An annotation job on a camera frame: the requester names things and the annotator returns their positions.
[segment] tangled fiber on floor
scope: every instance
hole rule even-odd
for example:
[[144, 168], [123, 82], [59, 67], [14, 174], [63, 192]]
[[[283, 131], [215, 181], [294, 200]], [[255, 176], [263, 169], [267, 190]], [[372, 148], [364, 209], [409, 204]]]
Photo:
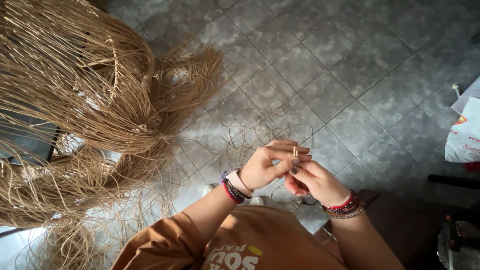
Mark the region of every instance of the tangled fiber on floor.
[[20, 161], [1, 162], [0, 225], [49, 230], [33, 268], [98, 268], [91, 258], [108, 248], [95, 249], [85, 223], [171, 174], [177, 132], [220, 88], [223, 54], [186, 49], [189, 37], [155, 60], [134, 30], [85, 0], [4, 0], [0, 13], [0, 130], [55, 148], [46, 161], [0, 138]]

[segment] orange t-shirt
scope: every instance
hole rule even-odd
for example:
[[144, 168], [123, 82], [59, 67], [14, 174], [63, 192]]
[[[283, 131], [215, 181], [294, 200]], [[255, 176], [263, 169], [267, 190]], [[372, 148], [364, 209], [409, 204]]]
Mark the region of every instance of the orange t-shirt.
[[346, 269], [294, 214], [262, 206], [237, 207], [207, 246], [183, 213], [133, 237], [112, 270]]

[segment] yellow smiley face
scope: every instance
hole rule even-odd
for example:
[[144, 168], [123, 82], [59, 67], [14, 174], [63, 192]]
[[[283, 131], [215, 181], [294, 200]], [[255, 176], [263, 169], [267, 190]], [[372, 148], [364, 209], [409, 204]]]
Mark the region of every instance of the yellow smiley face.
[[248, 249], [249, 249], [253, 254], [255, 254], [255, 255], [257, 255], [257, 256], [261, 256], [261, 255], [263, 254], [260, 249], [254, 247], [254, 246], [252, 246], [252, 245], [249, 246]]

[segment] hand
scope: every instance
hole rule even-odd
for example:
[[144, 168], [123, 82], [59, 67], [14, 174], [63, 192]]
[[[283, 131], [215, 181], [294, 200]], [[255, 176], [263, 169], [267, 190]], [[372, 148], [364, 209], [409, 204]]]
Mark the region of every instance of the hand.
[[[283, 178], [294, 166], [310, 161], [307, 155], [310, 149], [299, 147], [297, 142], [274, 140], [265, 147], [259, 147], [239, 172], [240, 180], [246, 188], [253, 191], [256, 188], [270, 184], [276, 178]], [[299, 152], [298, 158], [293, 157], [293, 148]], [[281, 160], [273, 165], [274, 160]]]
[[300, 197], [310, 192], [327, 207], [342, 205], [350, 193], [331, 172], [315, 161], [292, 168], [285, 175], [285, 188]]

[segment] white sneaker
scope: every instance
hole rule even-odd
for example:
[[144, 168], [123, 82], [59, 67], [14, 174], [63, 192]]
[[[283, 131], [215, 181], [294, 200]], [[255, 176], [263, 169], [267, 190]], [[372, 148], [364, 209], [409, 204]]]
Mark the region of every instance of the white sneaker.
[[248, 203], [248, 205], [252, 205], [252, 206], [263, 206], [264, 205], [264, 200], [260, 197], [255, 197], [253, 199], [250, 200], [250, 202]]
[[215, 189], [215, 187], [212, 184], [208, 184], [208, 185], [204, 186], [204, 190], [202, 192], [202, 197], [205, 197], [207, 194], [209, 194], [214, 189]]

